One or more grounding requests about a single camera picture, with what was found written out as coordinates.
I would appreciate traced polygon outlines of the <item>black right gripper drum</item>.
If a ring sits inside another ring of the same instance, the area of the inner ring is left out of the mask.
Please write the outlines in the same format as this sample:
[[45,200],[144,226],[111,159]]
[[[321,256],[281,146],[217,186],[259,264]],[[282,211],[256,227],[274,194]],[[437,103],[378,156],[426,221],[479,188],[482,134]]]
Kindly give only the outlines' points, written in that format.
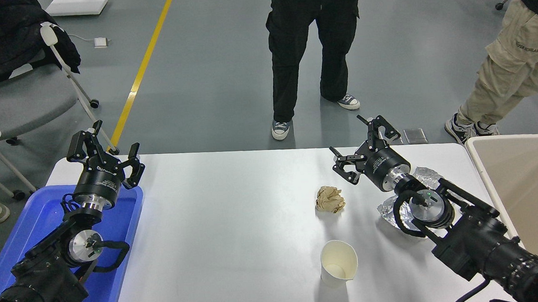
[[383,192],[392,191],[411,171],[410,162],[392,148],[372,153],[364,168],[364,174]]

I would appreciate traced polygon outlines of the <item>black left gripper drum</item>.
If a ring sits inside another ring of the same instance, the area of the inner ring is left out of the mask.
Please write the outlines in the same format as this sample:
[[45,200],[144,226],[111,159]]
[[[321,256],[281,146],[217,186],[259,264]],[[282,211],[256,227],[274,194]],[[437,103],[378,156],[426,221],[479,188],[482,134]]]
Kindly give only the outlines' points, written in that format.
[[83,170],[73,192],[74,201],[81,204],[99,197],[103,205],[114,205],[124,179],[124,174],[115,169],[120,160],[112,155],[98,154],[81,163]]

